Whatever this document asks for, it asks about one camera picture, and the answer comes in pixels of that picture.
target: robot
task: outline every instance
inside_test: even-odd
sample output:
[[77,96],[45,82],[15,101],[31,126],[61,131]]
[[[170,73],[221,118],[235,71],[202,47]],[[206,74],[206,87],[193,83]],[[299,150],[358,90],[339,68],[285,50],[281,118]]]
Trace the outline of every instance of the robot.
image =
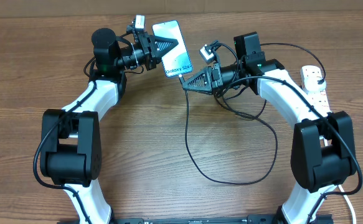
[[[43,115],[42,141],[34,158],[34,175],[43,186],[62,189],[68,194],[80,218],[70,223],[333,223],[331,215],[316,216],[323,200],[332,194],[355,194],[362,186],[351,118],[344,111],[332,113],[329,107],[315,105],[279,61],[266,60],[255,32],[234,37],[237,63],[222,67],[215,53],[220,45],[213,42],[200,50],[207,63],[215,62],[213,66],[205,67],[188,80],[182,76],[179,79],[186,93],[195,91],[219,98],[228,89],[244,85],[274,105],[294,130],[291,169],[296,183],[289,199],[275,214],[243,218],[146,221],[114,217],[98,182],[102,160],[99,122],[125,93],[127,69],[143,65],[147,70],[154,69],[161,57],[178,44],[176,39],[149,35],[144,22],[144,16],[137,15],[132,25],[127,26],[126,34],[119,37],[107,28],[95,31],[92,35],[94,57],[85,67],[89,77],[87,89],[73,103],[61,110],[48,109]],[[129,34],[133,35],[135,44],[124,39]],[[128,46],[121,49],[118,42]],[[323,78],[304,81],[305,90],[321,91],[325,86]],[[60,144],[59,139],[64,138],[77,138],[78,143]],[[332,143],[321,147],[320,138],[332,140]],[[54,185],[40,179],[37,173],[39,155],[40,171],[50,177]],[[333,191],[356,171],[359,185],[355,190]]]

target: wooden surface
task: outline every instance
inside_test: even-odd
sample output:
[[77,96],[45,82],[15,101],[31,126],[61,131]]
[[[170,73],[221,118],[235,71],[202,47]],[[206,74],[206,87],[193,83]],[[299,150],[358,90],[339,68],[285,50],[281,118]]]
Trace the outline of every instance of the wooden surface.
[[[40,141],[41,117],[84,91],[82,69],[92,56],[91,34],[110,27],[118,35],[133,16],[0,19],[0,223],[55,223],[77,217],[66,194],[40,186],[32,159]],[[363,171],[363,11],[278,12],[205,15],[153,15],[157,22],[177,19],[194,71],[205,66],[198,49],[219,39],[232,45],[236,35],[257,31],[262,43],[288,42],[312,50],[327,75],[332,110],[344,110],[354,123],[356,152]],[[299,82],[303,65],[315,64],[290,47],[264,47]],[[222,63],[232,63],[220,49]],[[189,144],[202,170],[215,179],[248,181],[265,174],[274,153],[272,133],[256,121],[224,111],[212,97],[190,95]],[[247,90],[231,104],[257,113],[263,100]],[[142,218],[242,217],[274,213],[289,196],[295,179],[290,168],[292,130],[272,105],[262,119],[278,134],[279,154],[271,174],[251,186],[229,186],[203,178],[184,145],[186,102],[176,78],[161,65],[129,75],[126,94],[100,123],[104,196],[116,216]],[[345,189],[356,186],[350,177]],[[363,189],[350,197],[363,223]],[[320,213],[349,223],[342,197],[332,196]]]
[[0,18],[363,10],[363,0],[0,0]]

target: white cable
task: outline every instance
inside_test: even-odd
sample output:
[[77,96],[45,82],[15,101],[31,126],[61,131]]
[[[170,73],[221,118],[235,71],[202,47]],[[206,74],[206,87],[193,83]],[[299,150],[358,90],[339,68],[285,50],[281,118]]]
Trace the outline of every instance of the white cable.
[[[324,146],[328,146],[328,141],[324,138]],[[344,192],[344,189],[343,189],[343,187],[342,187],[342,185],[338,185],[337,187],[339,187],[339,190],[341,191],[341,192]],[[347,205],[349,206],[349,208],[350,208],[350,212],[351,212],[351,219],[352,219],[352,223],[353,224],[356,224],[356,222],[357,222],[357,219],[356,219],[356,212],[354,211],[354,208],[353,208],[353,205],[351,204],[351,202],[350,202],[350,199],[349,199],[349,197],[347,197],[347,195],[343,195],[343,197],[344,197],[344,199],[346,200],[346,202],[347,202]]]

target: white power strip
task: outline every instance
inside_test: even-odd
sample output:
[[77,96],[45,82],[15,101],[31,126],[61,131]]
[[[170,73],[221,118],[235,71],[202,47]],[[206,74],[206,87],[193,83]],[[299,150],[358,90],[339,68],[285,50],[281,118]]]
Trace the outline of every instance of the white power strip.
[[[318,84],[318,81],[323,78],[321,75],[321,69],[314,65],[306,65],[301,67],[300,70],[301,77],[301,87],[305,93],[314,101],[315,106],[320,106],[323,109],[331,112],[329,107],[328,97],[326,96],[325,88],[326,82]],[[328,142],[324,139],[324,145],[327,146]],[[341,192],[343,192],[342,185],[338,185]],[[351,204],[347,195],[343,195],[350,208],[352,223],[356,224],[356,213],[354,211],[353,205]]]

